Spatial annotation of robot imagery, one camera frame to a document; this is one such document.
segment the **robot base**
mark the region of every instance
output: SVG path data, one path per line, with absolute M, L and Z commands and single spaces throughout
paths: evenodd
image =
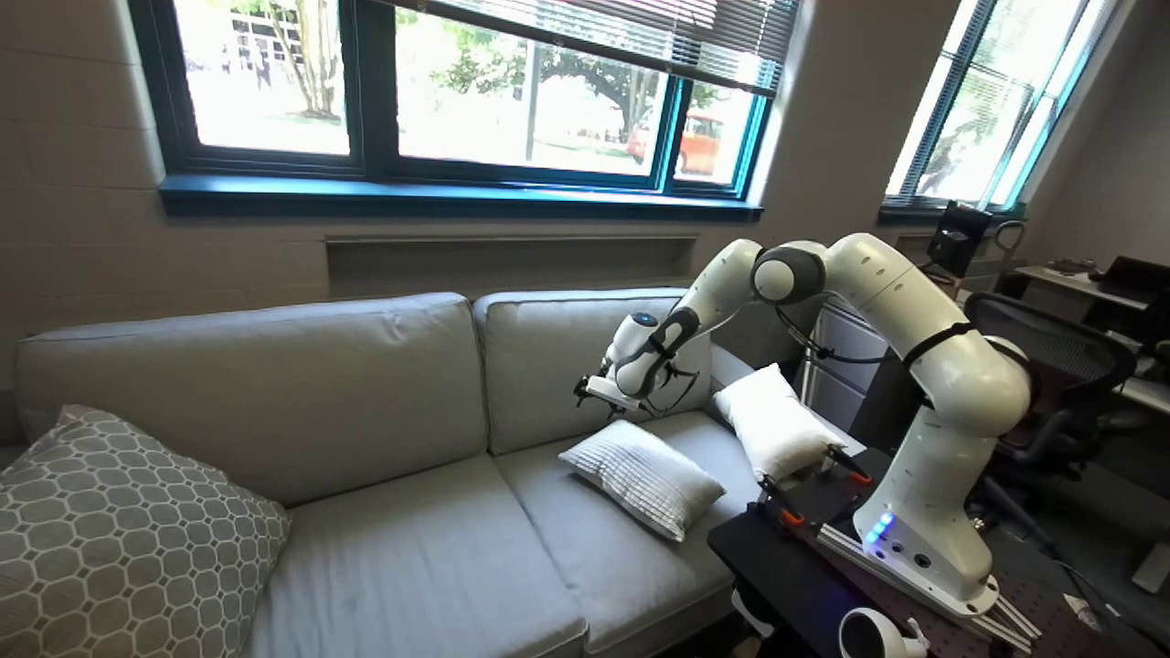
M 842 535 L 837 525 L 822 522 L 814 535 L 819 544 L 828 544 L 835 554 L 863 566 L 866 574 L 887 582 L 892 589 L 929 604 L 933 611 L 944 611 L 948 616 L 953 616 L 957 625 L 964 625 L 978 636 L 991 636 L 1003 639 L 1009 647 L 1018 647 L 1022 655 L 1032 655 L 1032 644 L 1042 636 L 1003 591 L 998 582 L 989 578 L 989 589 L 978 595 L 978 604 L 953 598 L 940 589 L 933 589 L 929 582 L 895 570 L 887 564 L 881 564 L 878 554 L 866 554 L 863 544 L 847 535 Z

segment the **throw pillow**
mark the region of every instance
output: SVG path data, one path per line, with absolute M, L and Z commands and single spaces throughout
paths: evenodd
M 0 655 L 240 655 L 288 514 L 67 407 L 0 471 Z
M 696 460 L 628 421 L 600 426 L 558 458 L 668 541 L 686 541 L 686 531 L 725 493 Z
M 753 475 L 784 483 L 853 439 L 814 418 L 784 381 L 779 365 L 766 365 L 716 391 L 716 407 L 738 435 Z

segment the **couch backrest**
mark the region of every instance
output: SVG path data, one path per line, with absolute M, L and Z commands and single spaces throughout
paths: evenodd
M 578 377 L 594 371 L 625 315 L 666 309 L 683 290 L 623 292 L 494 292 L 477 299 L 486 382 L 486 443 L 494 454 L 536 443 L 578 439 L 611 421 L 605 403 L 574 396 Z M 675 403 L 683 381 L 661 386 L 651 403 L 699 409 L 711 403 L 711 337 L 692 340 L 679 358 L 699 371 Z
M 484 454 L 466 294 L 82 326 L 17 351 L 22 430 L 61 403 L 121 413 L 287 504 Z

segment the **windowsill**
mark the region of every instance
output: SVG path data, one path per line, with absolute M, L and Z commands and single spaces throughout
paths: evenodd
M 651 196 L 613 188 L 500 188 L 350 180 L 167 174 L 167 214 L 447 214 L 447 219 L 762 219 L 756 206 L 722 196 Z

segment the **patterned pillow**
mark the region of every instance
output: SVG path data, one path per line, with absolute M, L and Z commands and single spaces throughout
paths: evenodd
M 628 421 L 600 426 L 558 460 L 668 541 L 686 541 L 686 531 L 725 497 L 725 485 L 692 458 Z
M 240 655 L 288 514 L 67 407 L 0 471 L 0 655 Z

